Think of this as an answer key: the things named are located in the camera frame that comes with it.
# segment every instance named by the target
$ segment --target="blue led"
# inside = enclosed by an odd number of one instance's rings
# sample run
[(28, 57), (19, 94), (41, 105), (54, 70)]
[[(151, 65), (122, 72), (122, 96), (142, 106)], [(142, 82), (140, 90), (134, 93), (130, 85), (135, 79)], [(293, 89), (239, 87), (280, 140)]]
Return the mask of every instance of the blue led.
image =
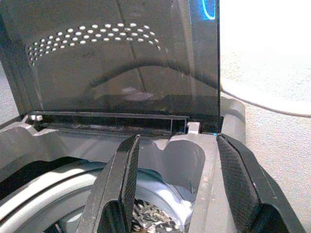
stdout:
[[(207, 8), (211, 7), (211, 2), (214, 2), (214, 15), (211, 16), (208, 12), (207, 12)], [(203, 4), (203, 10), (205, 13), (205, 16), (209, 19), (209, 20), (214, 20), (216, 18), (216, 3), (215, 0), (202, 0), (202, 4)]]

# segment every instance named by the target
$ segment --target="white wall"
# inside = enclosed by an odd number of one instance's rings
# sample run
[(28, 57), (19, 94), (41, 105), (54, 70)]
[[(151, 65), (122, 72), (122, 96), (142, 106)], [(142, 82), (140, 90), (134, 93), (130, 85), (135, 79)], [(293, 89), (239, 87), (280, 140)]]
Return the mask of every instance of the white wall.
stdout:
[[(311, 104), (311, 2), (220, 4), (221, 77)], [(246, 143), (311, 233), (311, 119), (247, 104)]]

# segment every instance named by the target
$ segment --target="blue light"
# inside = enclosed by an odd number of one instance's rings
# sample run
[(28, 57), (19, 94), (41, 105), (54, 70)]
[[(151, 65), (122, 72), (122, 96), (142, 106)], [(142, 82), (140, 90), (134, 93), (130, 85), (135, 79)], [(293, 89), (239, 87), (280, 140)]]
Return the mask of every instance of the blue light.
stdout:
[(211, 15), (207, 12), (208, 1), (209, 1), (209, 0), (202, 0), (203, 10), (204, 10), (205, 16), (206, 16), (209, 20), (214, 20), (214, 19), (216, 18), (216, 3), (215, 3), (215, 0), (212, 0), (212, 1), (214, 2), (214, 16), (211, 16)]

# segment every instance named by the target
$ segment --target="black plastic panel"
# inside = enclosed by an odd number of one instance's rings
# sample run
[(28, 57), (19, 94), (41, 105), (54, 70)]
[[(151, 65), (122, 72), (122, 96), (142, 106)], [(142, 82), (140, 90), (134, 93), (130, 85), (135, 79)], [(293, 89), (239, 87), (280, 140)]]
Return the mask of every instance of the black plastic panel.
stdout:
[(94, 182), (77, 233), (129, 233), (132, 224), (139, 136), (123, 141)]
[(217, 131), (217, 0), (4, 0), (0, 14), (21, 114), (179, 115)]
[(241, 142), (217, 137), (225, 191), (243, 233), (305, 233), (282, 190)]

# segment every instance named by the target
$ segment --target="washing machine lid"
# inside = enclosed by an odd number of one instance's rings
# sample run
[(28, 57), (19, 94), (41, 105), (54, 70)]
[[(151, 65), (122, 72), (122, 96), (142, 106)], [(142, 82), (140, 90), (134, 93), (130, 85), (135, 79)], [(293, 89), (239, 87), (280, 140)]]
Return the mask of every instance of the washing machine lid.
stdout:
[(188, 116), (218, 130), (218, 0), (3, 0), (0, 14), (21, 114)]

